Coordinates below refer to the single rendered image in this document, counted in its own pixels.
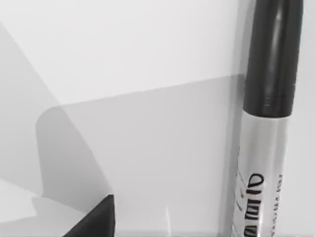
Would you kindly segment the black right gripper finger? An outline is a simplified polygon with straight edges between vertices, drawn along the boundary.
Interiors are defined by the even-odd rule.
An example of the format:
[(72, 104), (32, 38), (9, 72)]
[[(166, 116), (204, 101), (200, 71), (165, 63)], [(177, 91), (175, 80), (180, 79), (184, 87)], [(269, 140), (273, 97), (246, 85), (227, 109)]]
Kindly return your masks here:
[(62, 237), (115, 237), (115, 198), (107, 195)]

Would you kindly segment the black and silver marker pen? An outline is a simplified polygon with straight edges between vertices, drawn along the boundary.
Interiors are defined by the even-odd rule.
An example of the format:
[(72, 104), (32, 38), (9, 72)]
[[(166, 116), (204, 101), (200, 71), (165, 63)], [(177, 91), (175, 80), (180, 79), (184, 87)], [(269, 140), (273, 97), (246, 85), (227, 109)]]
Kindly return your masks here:
[(256, 0), (230, 237), (276, 237), (304, 0)]

